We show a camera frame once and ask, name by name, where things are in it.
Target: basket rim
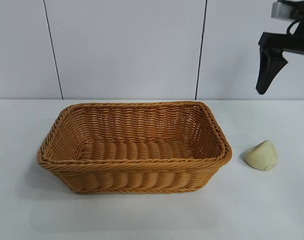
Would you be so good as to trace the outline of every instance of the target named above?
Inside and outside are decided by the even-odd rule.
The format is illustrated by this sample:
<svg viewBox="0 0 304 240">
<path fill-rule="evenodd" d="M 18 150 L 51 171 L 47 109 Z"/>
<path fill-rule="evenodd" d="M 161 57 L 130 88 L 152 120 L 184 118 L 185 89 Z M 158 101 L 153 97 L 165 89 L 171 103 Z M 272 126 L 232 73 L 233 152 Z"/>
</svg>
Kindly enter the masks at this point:
<svg viewBox="0 0 304 240">
<path fill-rule="evenodd" d="M 50 147 L 52 139 L 55 137 L 57 129 L 62 124 L 64 118 L 71 112 L 77 111 L 78 108 L 88 108 L 88 107 L 106 107 L 106 108 L 168 108 L 168 107 L 201 107 L 204 111 L 205 116 L 210 119 L 210 127 L 216 137 L 220 145 L 220 155 L 212 158 L 149 158 L 149 159 L 137 159 L 135 161 L 128 159 L 106 159 L 104 161 L 95 161 L 95 160 L 52 160 L 47 157 L 46 153 L 48 148 Z M 175 165 L 179 164 L 177 170 L 184 169 L 203 169 L 206 168 L 210 171 L 210 169 L 218 169 L 221 166 L 225 165 L 229 162 L 232 156 L 232 150 L 227 142 L 220 126 L 218 125 L 211 109 L 200 101 L 169 101 L 169 102 L 131 102 L 131 103 L 99 103 L 99 102 L 90 102 L 90 103 L 78 103 L 74 105 L 70 105 L 63 109 L 53 126 L 51 127 L 50 132 L 47 134 L 45 140 L 43 141 L 38 154 L 37 161 L 38 163 L 51 171 L 64 171 L 64 172 L 74 172 L 75 168 L 78 171 L 108 171 L 114 170 L 115 168 L 122 168 L 122 166 L 126 165 L 126 172 L 128 170 L 145 170 L 145 171 L 157 171 L 157 169 L 164 169 L 165 165 L 167 166 L 168 171 L 175 171 Z"/>
</svg>

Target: white wall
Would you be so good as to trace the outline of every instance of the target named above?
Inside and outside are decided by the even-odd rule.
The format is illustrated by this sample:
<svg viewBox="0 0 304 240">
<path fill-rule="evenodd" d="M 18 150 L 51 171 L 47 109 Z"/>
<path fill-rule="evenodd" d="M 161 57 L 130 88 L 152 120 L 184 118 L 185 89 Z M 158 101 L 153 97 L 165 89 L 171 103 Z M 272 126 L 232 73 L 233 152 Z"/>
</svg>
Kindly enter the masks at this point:
<svg viewBox="0 0 304 240">
<path fill-rule="evenodd" d="M 275 0 L 208 0 L 198 99 L 304 99 L 304 56 L 285 53 L 282 69 L 259 95 L 263 32 L 285 33 L 290 22 L 271 19 Z"/>
<path fill-rule="evenodd" d="M 0 0 L 0 98 L 61 98 L 41 0 Z"/>
<path fill-rule="evenodd" d="M 193 99 L 205 0 L 46 0 L 64 99 Z"/>
</svg>

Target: white table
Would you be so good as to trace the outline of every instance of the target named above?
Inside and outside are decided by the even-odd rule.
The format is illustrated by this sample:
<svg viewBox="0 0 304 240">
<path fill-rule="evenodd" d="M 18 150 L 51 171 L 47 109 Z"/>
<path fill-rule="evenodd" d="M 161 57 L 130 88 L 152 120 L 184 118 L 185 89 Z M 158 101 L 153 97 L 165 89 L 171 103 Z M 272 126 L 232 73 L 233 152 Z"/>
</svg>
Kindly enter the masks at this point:
<svg viewBox="0 0 304 240">
<path fill-rule="evenodd" d="M 141 195 L 75 194 L 37 165 L 60 110 L 80 102 L 0 100 L 0 239 L 304 240 L 304 101 L 206 101 L 232 160 L 197 192 Z M 266 139 L 279 155 L 268 172 L 240 157 Z"/>
</svg>

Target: woven basket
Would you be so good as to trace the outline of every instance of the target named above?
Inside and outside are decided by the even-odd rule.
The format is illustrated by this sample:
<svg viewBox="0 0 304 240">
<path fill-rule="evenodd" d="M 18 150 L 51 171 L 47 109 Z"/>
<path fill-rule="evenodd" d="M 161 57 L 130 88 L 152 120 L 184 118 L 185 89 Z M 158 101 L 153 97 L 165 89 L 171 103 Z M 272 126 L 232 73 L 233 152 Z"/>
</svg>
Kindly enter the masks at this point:
<svg viewBox="0 0 304 240">
<path fill-rule="evenodd" d="M 60 113 L 38 163 L 77 193 L 184 193 L 231 156 L 201 102 L 81 103 Z"/>
</svg>

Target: rectangular basket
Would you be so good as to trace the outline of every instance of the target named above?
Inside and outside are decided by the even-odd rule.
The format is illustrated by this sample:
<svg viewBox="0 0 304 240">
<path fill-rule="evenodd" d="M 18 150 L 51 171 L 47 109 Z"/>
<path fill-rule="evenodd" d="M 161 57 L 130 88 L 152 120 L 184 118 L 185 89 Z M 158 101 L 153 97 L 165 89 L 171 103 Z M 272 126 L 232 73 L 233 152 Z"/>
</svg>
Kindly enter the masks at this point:
<svg viewBox="0 0 304 240">
<path fill-rule="evenodd" d="M 81 103 L 60 113 L 38 163 L 76 193 L 184 193 L 231 156 L 201 102 Z"/>
</svg>

